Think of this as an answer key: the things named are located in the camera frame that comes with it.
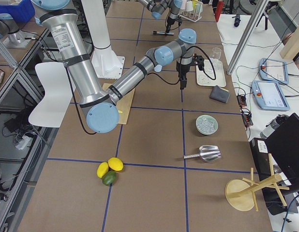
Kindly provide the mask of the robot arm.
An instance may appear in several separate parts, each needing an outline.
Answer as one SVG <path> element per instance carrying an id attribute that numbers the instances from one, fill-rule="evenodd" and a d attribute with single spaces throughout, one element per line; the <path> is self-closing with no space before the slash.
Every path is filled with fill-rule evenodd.
<path id="1" fill-rule="evenodd" d="M 82 1 L 94 51 L 87 52 L 77 27 L 78 13 L 70 0 L 34 0 L 35 20 L 50 30 L 63 59 L 67 74 L 74 81 L 80 95 L 76 105 L 83 112 L 92 132 L 106 133 L 119 122 L 116 103 L 134 89 L 150 71 L 176 62 L 181 88 L 186 86 L 186 74 L 196 65 L 193 47 L 197 34 L 193 29 L 182 29 L 179 37 L 168 44 L 149 49 L 140 61 L 107 89 L 99 76 L 112 74 L 123 67 L 123 62 L 112 50 L 106 24 L 105 9 L 100 0 Z"/>
<path id="2" fill-rule="evenodd" d="M 150 12 L 153 18 L 160 19 L 162 14 L 169 9 L 169 14 L 166 18 L 165 32 L 153 31 L 153 34 L 173 35 L 171 27 L 175 22 L 178 22 L 178 28 L 182 24 L 182 19 L 179 16 L 179 12 L 182 6 L 182 0 L 162 0 L 158 4 L 154 0 L 139 0 L 143 6 L 145 6 Z"/>

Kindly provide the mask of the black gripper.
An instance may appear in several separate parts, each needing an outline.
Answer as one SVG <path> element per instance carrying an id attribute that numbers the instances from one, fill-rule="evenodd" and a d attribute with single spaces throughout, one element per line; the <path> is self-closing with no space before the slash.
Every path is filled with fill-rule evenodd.
<path id="1" fill-rule="evenodd" d="M 179 27 L 181 26 L 181 24 L 182 24 L 182 19 L 181 19 L 181 17 L 178 16 L 178 17 L 175 18 L 175 19 L 172 19 L 172 18 L 168 17 L 168 18 L 166 19 L 166 23 L 167 23 L 167 25 L 166 25 L 166 31 L 171 31 L 171 30 L 172 30 L 171 26 L 174 25 L 175 22 L 178 22 L 178 28 L 179 28 Z"/>
<path id="2" fill-rule="evenodd" d="M 187 87 L 186 74 L 190 71 L 192 66 L 197 66 L 200 71 L 204 69 L 204 58 L 200 55 L 193 54 L 188 58 L 178 58 L 176 63 L 176 70 L 180 80 L 180 90 Z"/>

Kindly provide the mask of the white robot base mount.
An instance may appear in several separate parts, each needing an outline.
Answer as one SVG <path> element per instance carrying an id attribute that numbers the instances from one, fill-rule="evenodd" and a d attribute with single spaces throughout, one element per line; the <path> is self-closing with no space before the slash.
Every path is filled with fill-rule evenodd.
<path id="1" fill-rule="evenodd" d="M 92 64 L 99 78 L 121 77 L 125 57 L 117 56 L 111 47 L 102 0 L 82 0 L 94 51 Z"/>

